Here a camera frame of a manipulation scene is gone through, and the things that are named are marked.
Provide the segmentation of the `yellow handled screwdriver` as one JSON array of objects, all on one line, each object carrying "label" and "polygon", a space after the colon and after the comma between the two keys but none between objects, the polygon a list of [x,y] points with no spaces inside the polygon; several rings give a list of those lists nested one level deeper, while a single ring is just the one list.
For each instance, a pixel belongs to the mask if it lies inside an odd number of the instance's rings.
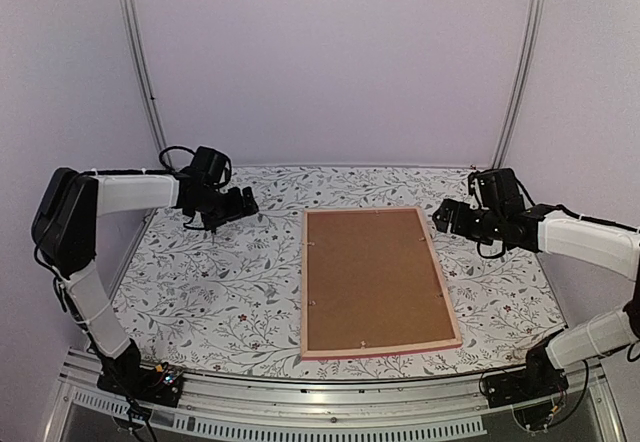
[{"label": "yellow handled screwdriver", "polygon": [[203,223],[206,229],[213,235],[217,233],[217,228],[220,226],[220,221],[215,217],[207,216],[203,219]]}]

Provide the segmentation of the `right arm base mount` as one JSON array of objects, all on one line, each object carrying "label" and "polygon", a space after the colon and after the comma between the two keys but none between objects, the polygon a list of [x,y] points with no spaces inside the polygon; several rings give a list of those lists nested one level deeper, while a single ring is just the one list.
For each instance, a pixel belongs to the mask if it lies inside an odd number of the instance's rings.
[{"label": "right arm base mount", "polygon": [[566,406],[569,382],[562,371],[540,368],[495,369],[482,373],[478,389],[490,408],[510,407],[527,432],[547,430]]}]

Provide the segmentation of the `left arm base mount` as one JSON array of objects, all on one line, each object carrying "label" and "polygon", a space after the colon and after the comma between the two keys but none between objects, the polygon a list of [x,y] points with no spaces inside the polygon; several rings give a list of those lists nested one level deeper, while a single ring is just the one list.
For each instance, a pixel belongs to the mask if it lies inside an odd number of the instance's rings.
[{"label": "left arm base mount", "polygon": [[97,387],[136,401],[176,408],[183,392],[183,372],[168,363],[153,368],[139,362],[108,362],[103,365]]}]

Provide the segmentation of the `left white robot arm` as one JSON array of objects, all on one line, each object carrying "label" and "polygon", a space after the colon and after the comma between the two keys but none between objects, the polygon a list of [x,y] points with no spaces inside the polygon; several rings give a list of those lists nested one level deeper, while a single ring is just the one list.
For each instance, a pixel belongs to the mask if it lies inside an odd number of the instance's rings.
[{"label": "left white robot arm", "polygon": [[51,273],[63,311],[87,335],[104,373],[128,396],[141,395],[149,377],[101,280],[100,221],[168,208],[200,220],[187,229],[215,233],[259,211],[251,188],[232,186],[229,156],[206,146],[185,148],[190,159],[177,168],[167,159],[173,150],[160,151],[157,169],[56,169],[31,225],[34,261]]}]

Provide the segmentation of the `pink picture frame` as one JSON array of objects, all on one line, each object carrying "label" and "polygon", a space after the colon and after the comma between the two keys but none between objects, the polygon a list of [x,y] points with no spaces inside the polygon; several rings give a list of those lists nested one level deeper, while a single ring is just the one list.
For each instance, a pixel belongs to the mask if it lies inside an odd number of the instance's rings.
[{"label": "pink picture frame", "polygon": [[419,207],[305,211],[301,274],[304,360],[414,354],[462,344]]}]

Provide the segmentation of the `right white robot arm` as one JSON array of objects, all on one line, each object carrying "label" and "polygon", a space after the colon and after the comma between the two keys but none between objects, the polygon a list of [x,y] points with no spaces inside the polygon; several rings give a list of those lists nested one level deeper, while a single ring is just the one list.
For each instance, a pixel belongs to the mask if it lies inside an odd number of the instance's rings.
[{"label": "right white robot arm", "polygon": [[[475,171],[467,177],[476,205],[446,198],[432,215],[436,229],[461,236],[476,249],[498,241],[500,251],[522,249],[566,256],[639,282],[639,230],[578,214],[562,204],[536,204],[511,168]],[[537,398],[552,386],[556,371],[593,357],[606,357],[639,343],[639,289],[620,308],[557,332],[527,353],[517,389]]]}]

